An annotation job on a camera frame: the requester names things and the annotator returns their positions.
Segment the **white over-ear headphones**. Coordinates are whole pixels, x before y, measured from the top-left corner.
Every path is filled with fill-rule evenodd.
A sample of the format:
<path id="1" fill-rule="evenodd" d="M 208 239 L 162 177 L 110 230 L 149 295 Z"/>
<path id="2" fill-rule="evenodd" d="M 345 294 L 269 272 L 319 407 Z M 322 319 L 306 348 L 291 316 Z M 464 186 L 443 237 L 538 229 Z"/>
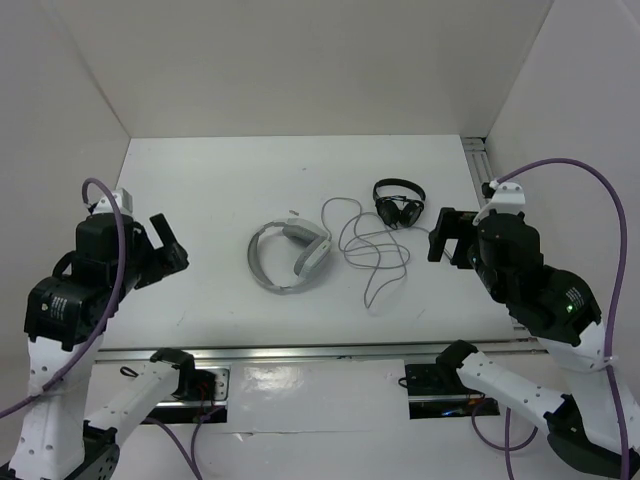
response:
<path id="1" fill-rule="evenodd" d="M 260 226 L 247 246 L 247 265 L 255 282 L 279 295 L 309 290 L 324 274 L 332 249 L 331 234 L 294 216 Z"/>

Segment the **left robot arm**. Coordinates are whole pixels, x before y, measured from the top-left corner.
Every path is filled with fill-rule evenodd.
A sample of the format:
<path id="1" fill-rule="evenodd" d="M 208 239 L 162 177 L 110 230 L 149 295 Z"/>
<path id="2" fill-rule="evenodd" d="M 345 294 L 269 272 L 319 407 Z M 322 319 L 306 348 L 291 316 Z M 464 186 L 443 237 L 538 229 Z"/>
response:
<path id="1" fill-rule="evenodd" d="M 29 293 L 25 319 L 30 356 L 29 392 L 35 396 L 23 419 L 12 459 L 1 468 L 4 479 L 108 479 L 120 448 L 155 406 L 168 396 L 189 397 L 196 390 L 192 355 L 177 349 L 156 351 L 142 371 L 106 406 L 86 415 L 93 362 L 100 345 L 50 389 L 53 375 L 88 343 L 104 333 L 102 317 L 112 317 L 111 298 L 122 301 L 133 289 L 152 285 L 188 266 L 166 218 L 150 219 L 162 242 L 152 246 L 144 227 L 123 218 L 118 239 L 116 217 L 99 213 L 76 228 L 76 248 L 56 264 L 51 276 Z"/>

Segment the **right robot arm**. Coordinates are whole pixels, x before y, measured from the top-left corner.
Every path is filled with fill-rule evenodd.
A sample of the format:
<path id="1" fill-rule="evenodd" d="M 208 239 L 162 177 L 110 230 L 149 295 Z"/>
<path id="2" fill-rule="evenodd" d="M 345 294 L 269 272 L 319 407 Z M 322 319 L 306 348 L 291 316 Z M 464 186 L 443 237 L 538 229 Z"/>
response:
<path id="1" fill-rule="evenodd" d="M 538 231 L 521 213 L 444 208 L 429 235 L 428 259 L 457 245 L 452 265 L 472 269 L 491 298 L 537 339 L 562 371 L 568 392 L 546 388 L 458 340 L 436 359 L 436 379 L 448 392 L 481 392 L 527 419 L 573 469 L 630 479 L 639 471 L 639 405 L 605 355 L 601 310 L 578 275 L 545 264 Z"/>

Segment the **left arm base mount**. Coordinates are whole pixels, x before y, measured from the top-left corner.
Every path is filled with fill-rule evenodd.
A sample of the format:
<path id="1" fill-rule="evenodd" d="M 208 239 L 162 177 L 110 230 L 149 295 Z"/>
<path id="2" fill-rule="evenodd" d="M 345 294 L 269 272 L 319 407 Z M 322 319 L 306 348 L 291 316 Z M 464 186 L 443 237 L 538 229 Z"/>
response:
<path id="1" fill-rule="evenodd" d="M 165 424 L 196 424 L 207 416 L 205 423 L 227 422 L 230 370 L 209 367 L 198 370 L 198 378 L 185 397 L 169 395 L 149 414 Z"/>

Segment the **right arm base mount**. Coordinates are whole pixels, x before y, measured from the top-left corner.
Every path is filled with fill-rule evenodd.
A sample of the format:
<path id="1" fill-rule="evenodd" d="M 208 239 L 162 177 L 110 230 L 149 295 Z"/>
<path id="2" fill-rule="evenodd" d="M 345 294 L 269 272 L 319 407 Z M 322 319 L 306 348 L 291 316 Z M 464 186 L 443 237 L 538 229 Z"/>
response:
<path id="1" fill-rule="evenodd" d="M 398 385 L 407 392 L 412 420 L 470 417 L 484 402 L 481 415 L 499 414 L 494 400 L 487 400 L 484 394 L 464 387 L 435 363 L 406 364 Z"/>

